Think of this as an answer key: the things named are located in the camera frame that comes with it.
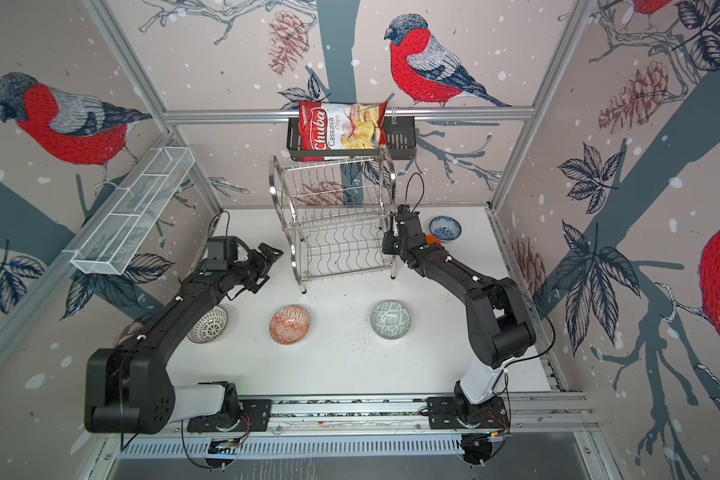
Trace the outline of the dark red pattern bowl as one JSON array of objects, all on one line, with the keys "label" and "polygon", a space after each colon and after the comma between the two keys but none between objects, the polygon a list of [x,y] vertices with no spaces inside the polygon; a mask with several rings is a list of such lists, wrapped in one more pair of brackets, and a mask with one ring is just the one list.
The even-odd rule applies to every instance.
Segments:
[{"label": "dark red pattern bowl", "polygon": [[227,328],[228,313],[216,306],[204,314],[187,334],[187,338],[196,344],[205,344],[217,339]]}]

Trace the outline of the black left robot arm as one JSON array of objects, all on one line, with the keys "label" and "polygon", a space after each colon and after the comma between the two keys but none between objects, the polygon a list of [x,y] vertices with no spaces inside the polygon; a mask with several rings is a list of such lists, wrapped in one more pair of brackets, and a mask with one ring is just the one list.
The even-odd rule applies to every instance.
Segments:
[{"label": "black left robot arm", "polygon": [[197,322],[240,286],[257,293],[283,251],[249,248],[234,236],[209,240],[207,257],[146,329],[115,348],[97,350],[86,366],[84,426],[91,433],[155,434],[167,424],[231,410],[234,385],[174,386],[169,359]]}]

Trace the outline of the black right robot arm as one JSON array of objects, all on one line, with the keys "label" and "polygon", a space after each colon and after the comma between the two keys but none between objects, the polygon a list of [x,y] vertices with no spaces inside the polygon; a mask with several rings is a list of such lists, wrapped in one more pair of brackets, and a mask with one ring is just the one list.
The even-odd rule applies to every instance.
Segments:
[{"label": "black right robot arm", "polygon": [[430,243],[419,213],[397,208],[385,232],[382,252],[398,257],[409,269],[436,282],[461,301],[466,312],[469,345],[474,358],[455,387],[467,406],[496,396],[500,376],[536,343],[536,334],[522,292],[514,280],[483,275]]}]

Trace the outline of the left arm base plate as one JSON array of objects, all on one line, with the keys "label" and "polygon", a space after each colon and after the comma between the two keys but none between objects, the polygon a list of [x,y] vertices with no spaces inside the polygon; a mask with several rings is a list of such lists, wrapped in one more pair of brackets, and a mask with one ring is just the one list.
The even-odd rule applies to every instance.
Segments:
[{"label": "left arm base plate", "polygon": [[269,399],[243,398],[231,409],[223,407],[219,413],[190,419],[186,430],[190,433],[213,434],[265,432],[272,405]]}]

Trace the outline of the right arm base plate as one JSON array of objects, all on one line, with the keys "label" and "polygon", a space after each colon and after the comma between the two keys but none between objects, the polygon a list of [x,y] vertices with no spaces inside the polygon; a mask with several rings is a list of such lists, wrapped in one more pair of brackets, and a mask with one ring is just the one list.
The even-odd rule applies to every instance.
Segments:
[{"label": "right arm base plate", "polygon": [[509,410],[499,396],[480,404],[471,404],[461,396],[428,397],[425,410],[433,430],[506,430],[510,423]]}]

